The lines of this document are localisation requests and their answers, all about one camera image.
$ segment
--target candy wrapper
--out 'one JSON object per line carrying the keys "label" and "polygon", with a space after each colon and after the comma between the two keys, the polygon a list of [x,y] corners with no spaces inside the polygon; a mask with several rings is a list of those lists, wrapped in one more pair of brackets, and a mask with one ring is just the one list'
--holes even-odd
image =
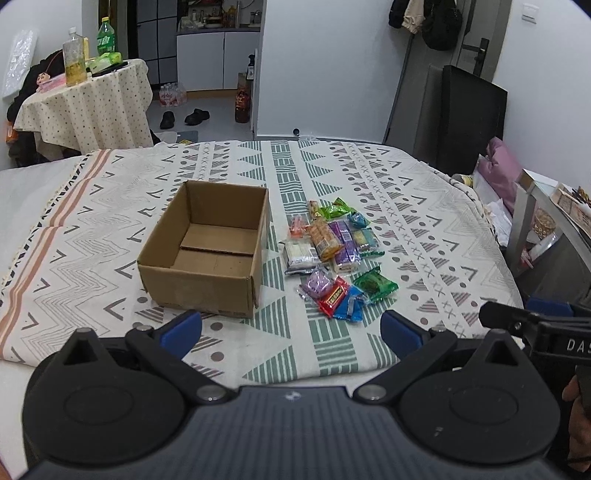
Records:
{"label": "candy wrapper", "polygon": [[334,286],[335,281],[323,268],[316,268],[300,288],[311,298],[321,299]]}
{"label": "candy wrapper", "polygon": [[353,280],[353,285],[363,290],[371,303],[383,300],[393,291],[398,290],[398,285],[380,275],[379,266]]}
{"label": "candy wrapper", "polygon": [[283,256],[285,257],[285,274],[312,273],[320,265],[320,259],[314,245],[308,237],[290,238],[281,242],[283,244]]}
{"label": "candy wrapper", "polygon": [[328,205],[328,207],[320,207],[318,211],[327,220],[332,220],[354,212],[354,210],[341,199],[336,199],[332,205]]}
{"label": "candy wrapper", "polygon": [[322,216],[319,212],[318,202],[315,200],[310,200],[308,202],[308,213],[310,214],[310,219],[314,220]]}
{"label": "candy wrapper", "polygon": [[359,212],[353,212],[347,215],[347,220],[355,228],[365,228],[369,225],[369,220]]}
{"label": "candy wrapper", "polygon": [[316,246],[318,256],[323,262],[328,262],[337,252],[340,252],[344,248],[343,244],[336,238],[335,233],[323,218],[317,218],[310,224],[308,234],[312,239],[312,243]]}
{"label": "candy wrapper", "polygon": [[318,308],[332,318],[337,307],[347,296],[349,286],[341,277],[336,277],[335,283],[330,291],[321,300],[316,300]]}
{"label": "candy wrapper", "polygon": [[296,215],[291,221],[290,235],[293,238],[302,238],[306,232],[306,226],[301,215]]}
{"label": "candy wrapper", "polygon": [[361,265],[361,255],[359,255],[355,242],[353,242],[349,227],[342,220],[330,222],[329,227],[336,235],[336,238],[345,246],[332,259],[332,266],[335,272],[349,273],[357,270]]}
{"label": "candy wrapper", "polygon": [[384,249],[379,243],[378,237],[375,236],[371,228],[362,228],[361,230],[353,230],[351,237],[359,254],[362,258],[365,257],[381,257],[384,255]]}
{"label": "candy wrapper", "polygon": [[338,320],[350,320],[351,322],[361,322],[363,320],[363,311],[361,307],[364,304],[365,294],[355,285],[349,287],[349,292],[343,301],[336,308],[333,318]]}

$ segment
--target gray floor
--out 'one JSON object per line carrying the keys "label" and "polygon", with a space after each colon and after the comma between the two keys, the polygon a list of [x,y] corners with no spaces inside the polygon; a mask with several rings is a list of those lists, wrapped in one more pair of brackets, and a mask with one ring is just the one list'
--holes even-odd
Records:
{"label": "gray floor", "polygon": [[[209,111],[210,118],[196,127],[184,124],[185,117],[200,108]],[[181,106],[163,107],[154,101],[148,108],[147,116],[150,128],[154,132],[161,132],[160,122],[162,114],[170,110],[174,113],[175,123],[172,131],[184,132],[197,130],[200,142],[219,140],[252,140],[251,124],[239,124],[234,120],[234,97],[189,99]]]}

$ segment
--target cabinet door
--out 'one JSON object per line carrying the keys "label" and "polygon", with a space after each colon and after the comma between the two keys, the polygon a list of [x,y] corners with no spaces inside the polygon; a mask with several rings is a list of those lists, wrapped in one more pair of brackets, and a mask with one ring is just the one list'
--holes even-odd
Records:
{"label": "cabinet door", "polygon": [[177,0],[158,0],[158,18],[177,16]]}
{"label": "cabinet door", "polygon": [[152,20],[138,25],[138,57],[143,60],[158,58],[157,21]]}
{"label": "cabinet door", "polygon": [[177,54],[177,18],[158,20],[158,58]]}
{"label": "cabinet door", "polygon": [[249,55],[258,48],[259,32],[227,32],[224,46],[223,87],[238,88],[238,73],[248,70]]}
{"label": "cabinet door", "polygon": [[138,0],[137,23],[156,20],[158,12],[158,0]]}
{"label": "cabinet door", "polygon": [[177,37],[178,81],[187,91],[223,89],[224,33]]}
{"label": "cabinet door", "polygon": [[160,83],[158,60],[147,61],[146,65],[148,66],[148,81],[150,82],[150,85],[158,85]]}
{"label": "cabinet door", "polygon": [[160,83],[173,83],[177,81],[177,57],[160,59]]}

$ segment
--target pillow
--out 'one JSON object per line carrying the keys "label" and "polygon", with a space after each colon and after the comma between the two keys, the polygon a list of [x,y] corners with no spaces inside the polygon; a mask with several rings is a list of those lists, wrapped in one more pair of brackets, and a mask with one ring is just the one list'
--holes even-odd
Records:
{"label": "pillow", "polygon": [[487,158],[481,157],[476,168],[496,194],[503,199],[507,210],[513,215],[517,194],[515,182],[519,179],[523,168],[505,143],[497,137],[488,143],[486,153]]}

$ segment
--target hanging clothes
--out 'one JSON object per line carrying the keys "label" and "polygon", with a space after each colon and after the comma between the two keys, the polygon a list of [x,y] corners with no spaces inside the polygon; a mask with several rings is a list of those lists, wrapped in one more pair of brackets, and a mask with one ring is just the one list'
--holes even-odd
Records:
{"label": "hanging clothes", "polygon": [[406,11],[410,0],[394,0],[388,16],[388,25],[394,28],[402,27],[404,21],[404,12]]}
{"label": "hanging clothes", "polygon": [[402,26],[410,33],[418,33],[424,20],[425,0],[410,0],[404,12]]}

